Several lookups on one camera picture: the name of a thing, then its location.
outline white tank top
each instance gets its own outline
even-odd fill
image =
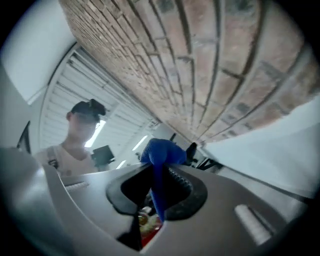
[[[56,161],[56,169],[61,177],[78,176],[82,174],[95,173],[98,171],[89,152],[87,152],[87,157],[85,159],[77,160],[61,145],[48,147],[35,154],[34,157],[42,165],[52,165],[52,161]]]

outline ceiling light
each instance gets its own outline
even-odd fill
[[[89,139],[86,143],[85,143],[85,147],[86,148],[91,148],[91,146],[93,145],[93,143],[95,142],[96,138],[98,137],[98,134],[101,132],[102,128],[104,127],[104,125],[106,124],[106,121],[101,120],[100,123],[97,123],[96,125],[98,126],[98,128],[95,130],[94,134],[92,135],[91,139]]]
[[[137,145],[135,145],[135,147],[132,149],[132,151],[135,151],[142,142],[144,142],[144,140],[148,137],[148,135],[144,136],[139,142]]]
[[[123,161],[118,165],[118,167],[117,167],[116,169],[121,168],[121,166],[123,166],[125,162],[126,162],[126,160],[123,160]]]

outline blue cloth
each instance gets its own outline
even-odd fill
[[[165,219],[165,210],[167,209],[162,179],[163,163],[182,164],[186,159],[186,152],[166,139],[152,138],[142,152],[140,162],[153,165],[151,197],[162,222]]]

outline brick wall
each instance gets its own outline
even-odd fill
[[[258,0],[60,0],[78,41],[191,141],[266,126],[319,90],[300,31]]]

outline ear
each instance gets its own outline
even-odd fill
[[[68,121],[70,121],[72,115],[73,115],[73,114],[72,114],[71,112],[68,112],[68,113],[66,113],[66,117],[65,117],[65,118],[66,118]]]

